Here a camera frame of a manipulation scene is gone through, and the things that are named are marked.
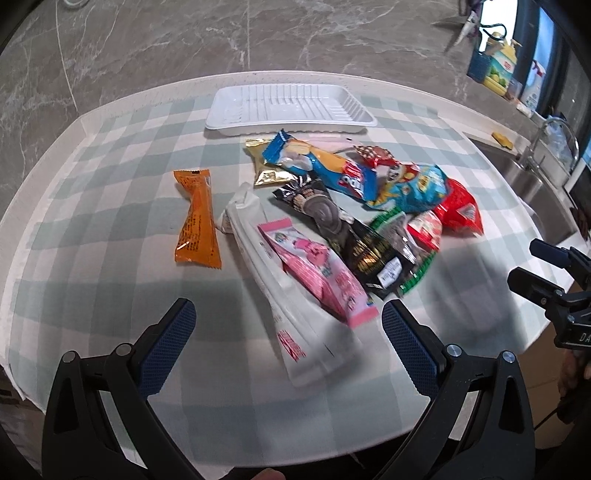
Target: checkered tablecloth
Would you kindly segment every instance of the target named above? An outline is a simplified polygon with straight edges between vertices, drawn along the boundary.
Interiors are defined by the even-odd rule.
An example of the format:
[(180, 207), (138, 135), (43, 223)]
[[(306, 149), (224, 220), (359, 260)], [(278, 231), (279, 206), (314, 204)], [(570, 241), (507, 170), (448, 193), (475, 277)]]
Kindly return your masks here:
[[(404, 299), (444, 343), (496, 356), (522, 351), (545, 320), (514, 299), (508, 271), (532, 260), (535, 228), (487, 160), (437, 112), (360, 96), (379, 125), (354, 135), (399, 160), (436, 163), (461, 181), (482, 212), (486, 235), (445, 236), (425, 279)], [(112, 118), (68, 158), (35, 210), (10, 270), (0, 348), (16, 385), (46, 406), (61, 355), (103, 355), (135, 341), (178, 297), (198, 321), (155, 412), (187, 457), (222, 465), (305, 462), (353, 452), (412, 428), (427, 400), (413, 387), (379, 324), (356, 330), (363, 352), (321, 384), (294, 388), (274, 339), (272, 317), (231, 235), (217, 233), (223, 268), (174, 262), (189, 202), (176, 169), (209, 168), (215, 215), (252, 181), (245, 137), (204, 132), (211, 96)], [(285, 216), (257, 190), (269, 220)], [(362, 220), (375, 212), (336, 194)]]

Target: bottle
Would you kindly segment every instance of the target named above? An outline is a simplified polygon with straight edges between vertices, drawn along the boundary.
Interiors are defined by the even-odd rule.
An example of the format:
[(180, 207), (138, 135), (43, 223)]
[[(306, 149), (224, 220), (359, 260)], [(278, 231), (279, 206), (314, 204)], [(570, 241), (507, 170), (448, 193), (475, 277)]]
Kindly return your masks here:
[(506, 40), (498, 41), (491, 40), (489, 50), (491, 52), (491, 65), (482, 82), (483, 85), (490, 88), (493, 92), (503, 96), (507, 92), (507, 87), (513, 76), (515, 65), (517, 64), (517, 55), (515, 54), (515, 45), (517, 42), (513, 40), (507, 43)]
[(540, 100), (540, 92), (542, 90), (542, 83), (544, 83), (544, 75), (546, 71), (544, 67), (540, 65), (537, 60), (534, 60), (532, 64), (532, 70), (536, 70), (534, 81), (531, 85), (526, 86), (521, 96), (521, 103), (526, 107), (535, 110)]

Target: dish soap bottle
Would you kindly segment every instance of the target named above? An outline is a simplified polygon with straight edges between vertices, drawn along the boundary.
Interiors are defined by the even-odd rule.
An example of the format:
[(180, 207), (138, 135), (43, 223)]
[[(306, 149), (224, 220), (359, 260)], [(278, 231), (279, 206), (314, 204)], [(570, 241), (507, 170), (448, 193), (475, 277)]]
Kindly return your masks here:
[[(493, 36), (496, 35), (501, 36), (500, 33), (494, 32)], [(517, 64), (517, 55), (515, 54), (515, 44), (517, 42), (514, 40), (511, 40), (511, 44), (508, 44), (506, 40), (503, 40), (502, 42), (503, 47), (491, 55), (491, 65), (484, 81), (482, 82), (483, 85), (501, 96), (507, 92), (509, 82), (513, 76), (513, 71), (515, 70), (515, 65)]]

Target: snack package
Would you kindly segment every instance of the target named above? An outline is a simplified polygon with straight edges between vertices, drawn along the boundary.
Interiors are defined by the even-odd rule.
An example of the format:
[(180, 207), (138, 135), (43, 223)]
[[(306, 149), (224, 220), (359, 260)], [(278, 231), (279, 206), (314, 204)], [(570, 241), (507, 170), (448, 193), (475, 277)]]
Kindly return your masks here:
[(394, 248), (402, 248), (402, 251), (406, 253), (407, 257), (412, 255), (416, 259), (414, 266), (402, 278), (402, 282), (398, 287), (397, 293), (402, 297), (424, 277), (431, 265), (435, 251), (431, 253), (426, 252), (413, 243), (411, 235), (408, 232), (406, 214), (399, 208), (393, 208), (387, 212), (380, 213), (372, 220), (369, 226), (386, 238)]
[(418, 268), (413, 269), (409, 275), (404, 279), (404, 281), (398, 287), (398, 296), (404, 297), (409, 291), (411, 291), (417, 284), (421, 281), (421, 279), (427, 273), (427, 270), (431, 266), (433, 262), (433, 258), (437, 252), (433, 250), (427, 257), (422, 261), (422, 263), (418, 266)]
[(187, 219), (174, 250), (174, 261), (196, 262), (206, 267), (221, 268), (222, 259), (213, 223), (209, 170), (175, 170), (174, 178), (191, 196)]
[(348, 158), (313, 147), (281, 130), (263, 152), (265, 161), (296, 175), (314, 171), (329, 188), (364, 202), (376, 199), (377, 173)]
[(393, 208), (387, 212), (377, 215), (369, 224), (383, 236), (390, 245), (408, 258), (413, 265), (417, 265), (426, 252), (416, 246), (406, 230), (406, 213), (399, 208)]
[(310, 240), (284, 218), (258, 226), (281, 261), (320, 302), (355, 328), (378, 315), (378, 309), (339, 256)]
[(312, 147), (316, 147), (330, 153), (342, 152), (344, 150), (350, 150), (362, 145), (361, 142), (353, 140), (352, 138), (342, 137), (317, 136), (308, 137), (304, 141), (312, 145)]
[(388, 169), (376, 200), (367, 205), (378, 210), (398, 207), (406, 213), (432, 210), (447, 194), (446, 178), (435, 165), (397, 162)]
[(283, 170), (283, 168), (269, 165), (265, 162), (262, 153), (269, 146), (269, 143), (271, 143), (270, 140), (263, 138), (250, 138), (246, 140), (246, 149), (255, 164), (255, 187), (260, 185), (267, 187), (283, 185), (288, 181), (294, 180), (296, 177), (293, 173)]
[(429, 250), (439, 251), (443, 227), (439, 217), (431, 210), (419, 213), (410, 220), (407, 230), (421, 245), (425, 245)]
[(362, 345), (355, 332), (317, 303), (284, 271), (257, 225), (266, 222), (261, 199), (244, 182), (218, 220), (234, 235), (244, 263), (271, 307), (273, 327), (287, 375), (300, 387), (323, 379), (349, 362)]
[(365, 164), (371, 168), (377, 168), (380, 165), (395, 167), (400, 163), (388, 150), (382, 147), (360, 145), (355, 147), (355, 151), (363, 158)]
[(471, 231), (484, 234), (480, 210), (474, 197), (457, 180), (447, 179), (447, 197), (433, 209), (443, 226), (456, 232)]
[(311, 216), (355, 278), (380, 298), (395, 291), (414, 266), (383, 236), (337, 207), (320, 178), (288, 183), (273, 195)]

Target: blue chip bag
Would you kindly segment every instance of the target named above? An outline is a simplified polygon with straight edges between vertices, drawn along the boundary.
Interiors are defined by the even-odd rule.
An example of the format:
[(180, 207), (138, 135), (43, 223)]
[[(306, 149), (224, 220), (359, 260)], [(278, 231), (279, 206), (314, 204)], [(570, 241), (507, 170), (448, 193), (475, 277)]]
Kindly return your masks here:
[(398, 207), (406, 213), (426, 212), (447, 196), (446, 178), (436, 165), (397, 162), (388, 169), (378, 197), (366, 204), (377, 210)]
[(316, 148), (281, 130), (262, 153), (269, 164), (295, 175), (315, 172), (324, 184), (337, 192), (370, 202), (378, 195), (378, 177), (373, 168)]

